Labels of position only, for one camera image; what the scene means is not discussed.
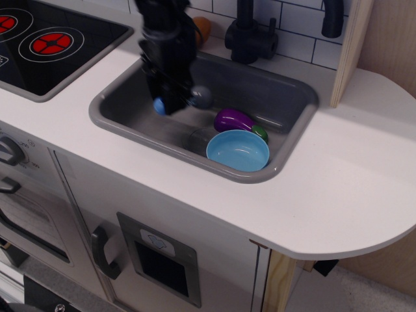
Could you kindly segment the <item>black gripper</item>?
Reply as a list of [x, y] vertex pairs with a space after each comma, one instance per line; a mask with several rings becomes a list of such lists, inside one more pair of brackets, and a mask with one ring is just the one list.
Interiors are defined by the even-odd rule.
[[187, 106], [194, 81], [196, 26], [191, 19], [145, 19], [139, 41], [143, 70], [158, 114], [171, 115]]

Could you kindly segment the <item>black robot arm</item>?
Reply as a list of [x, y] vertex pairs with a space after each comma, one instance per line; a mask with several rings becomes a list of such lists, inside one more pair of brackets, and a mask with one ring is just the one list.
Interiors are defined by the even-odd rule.
[[139, 41], [144, 73], [155, 110], [171, 115], [187, 106], [194, 86], [197, 27], [185, 12], [189, 1], [136, 1], [143, 18]]

